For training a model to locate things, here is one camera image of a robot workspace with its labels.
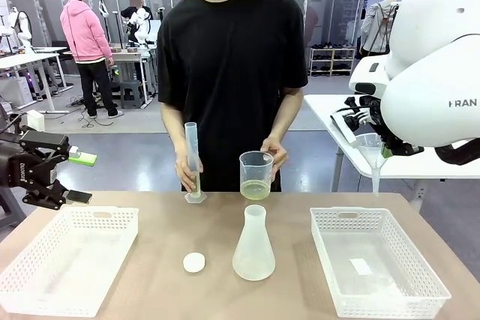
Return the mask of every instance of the pink hoodie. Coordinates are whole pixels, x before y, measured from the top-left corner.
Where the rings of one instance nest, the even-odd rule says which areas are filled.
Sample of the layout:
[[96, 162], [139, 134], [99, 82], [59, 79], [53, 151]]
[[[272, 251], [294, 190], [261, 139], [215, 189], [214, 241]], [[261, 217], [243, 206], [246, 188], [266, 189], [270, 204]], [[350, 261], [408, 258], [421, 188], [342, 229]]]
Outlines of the pink hoodie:
[[60, 21], [75, 61], [112, 58], [100, 20], [86, 3], [70, 0], [61, 12]]

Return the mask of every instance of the basket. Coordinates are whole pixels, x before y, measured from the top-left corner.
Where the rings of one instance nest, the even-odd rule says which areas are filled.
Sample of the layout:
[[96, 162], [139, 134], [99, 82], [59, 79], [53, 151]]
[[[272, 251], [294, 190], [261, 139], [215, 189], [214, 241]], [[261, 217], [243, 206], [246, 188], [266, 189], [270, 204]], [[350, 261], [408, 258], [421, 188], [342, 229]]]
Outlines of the basket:
[[138, 209], [63, 208], [0, 275], [9, 313], [93, 318], [138, 233]]
[[390, 211], [310, 212], [313, 239], [338, 317], [434, 319], [451, 298]]

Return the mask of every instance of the basket handle hole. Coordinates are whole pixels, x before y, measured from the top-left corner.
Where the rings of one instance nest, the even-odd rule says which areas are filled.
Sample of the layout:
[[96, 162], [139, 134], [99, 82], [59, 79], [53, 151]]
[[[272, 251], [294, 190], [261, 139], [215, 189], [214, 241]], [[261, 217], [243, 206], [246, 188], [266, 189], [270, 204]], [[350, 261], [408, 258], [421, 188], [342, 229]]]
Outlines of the basket handle hole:
[[110, 217], [112, 217], [112, 214], [111, 213], [93, 213], [93, 216], [101, 219], [109, 219]]
[[356, 219], [359, 217], [357, 213], [339, 213], [338, 219]]

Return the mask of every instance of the round white cap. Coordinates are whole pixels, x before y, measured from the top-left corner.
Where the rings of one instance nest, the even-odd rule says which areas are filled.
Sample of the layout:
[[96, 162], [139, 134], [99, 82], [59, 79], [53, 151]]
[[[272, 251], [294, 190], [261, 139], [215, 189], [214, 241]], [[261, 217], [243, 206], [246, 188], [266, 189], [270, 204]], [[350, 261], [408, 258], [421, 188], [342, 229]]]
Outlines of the round white cap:
[[200, 253], [190, 253], [184, 257], [183, 267], [189, 273], [198, 273], [205, 267], [205, 256]]

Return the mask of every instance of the person's hand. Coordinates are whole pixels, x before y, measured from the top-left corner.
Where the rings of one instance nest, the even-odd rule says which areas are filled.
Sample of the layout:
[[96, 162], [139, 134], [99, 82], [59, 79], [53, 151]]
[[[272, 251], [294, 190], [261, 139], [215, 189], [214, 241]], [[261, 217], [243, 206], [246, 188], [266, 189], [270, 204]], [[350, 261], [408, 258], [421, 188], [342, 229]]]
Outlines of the person's hand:
[[260, 151], [265, 153], [270, 153], [273, 156], [273, 169], [271, 171], [271, 181], [275, 180], [278, 170], [285, 164], [288, 160], [287, 150], [280, 144], [280, 140], [269, 136], [267, 139], [263, 140], [262, 147]]
[[[177, 176], [180, 178], [180, 181], [185, 187], [185, 189], [189, 193], [192, 193], [196, 190], [197, 180], [195, 178], [195, 174], [192, 173], [192, 171], [188, 167], [187, 151], [177, 151], [176, 155], [177, 160], [175, 162], [175, 171], [177, 173]], [[200, 172], [203, 172], [202, 161], [200, 161]]]

